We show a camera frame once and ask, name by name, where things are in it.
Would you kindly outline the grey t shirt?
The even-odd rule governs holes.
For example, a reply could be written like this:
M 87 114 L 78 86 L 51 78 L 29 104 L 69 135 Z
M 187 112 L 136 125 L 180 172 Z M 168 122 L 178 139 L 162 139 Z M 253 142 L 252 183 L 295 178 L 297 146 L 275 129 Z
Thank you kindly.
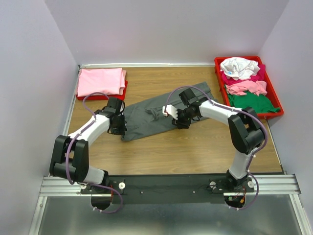
M 178 109 L 184 109 L 179 97 L 182 90 L 174 94 L 166 93 L 144 101 L 127 105 L 124 110 L 127 131 L 121 137 L 122 141 L 134 141 L 144 137 L 171 131 L 177 127 L 172 124 L 170 117 L 165 117 L 162 113 L 162 107 L 170 99 L 170 104 Z

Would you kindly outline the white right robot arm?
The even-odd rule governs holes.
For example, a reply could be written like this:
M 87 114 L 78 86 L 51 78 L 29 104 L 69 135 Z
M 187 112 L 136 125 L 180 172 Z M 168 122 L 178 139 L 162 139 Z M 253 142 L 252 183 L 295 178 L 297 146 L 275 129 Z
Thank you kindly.
M 188 129 L 195 118 L 210 118 L 228 126 L 231 141 L 236 149 L 232 165 L 226 172 L 225 187 L 235 192 L 248 181 L 249 167 L 255 154 L 265 147 L 268 133 L 251 107 L 232 108 L 212 100 L 199 88 L 186 86 L 179 94 L 184 109 L 178 109 L 166 101 L 162 107 L 165 117 L 172 117 L 178 129 Z

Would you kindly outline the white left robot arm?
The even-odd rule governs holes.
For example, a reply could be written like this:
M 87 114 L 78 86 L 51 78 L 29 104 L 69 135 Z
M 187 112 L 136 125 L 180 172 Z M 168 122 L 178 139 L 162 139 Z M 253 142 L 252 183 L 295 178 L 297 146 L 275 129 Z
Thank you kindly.
M 54 143 L 49 173 L 67 179 L 70 184 L 90 184 L 104 193 L 110 184 L 109 173 L 89 164 L 89 148 L 102 134 L 126 134 L 125 102 L 111 97 L 107 105 L 92 112 L 90 120 L 68 136 L 59 135 Z

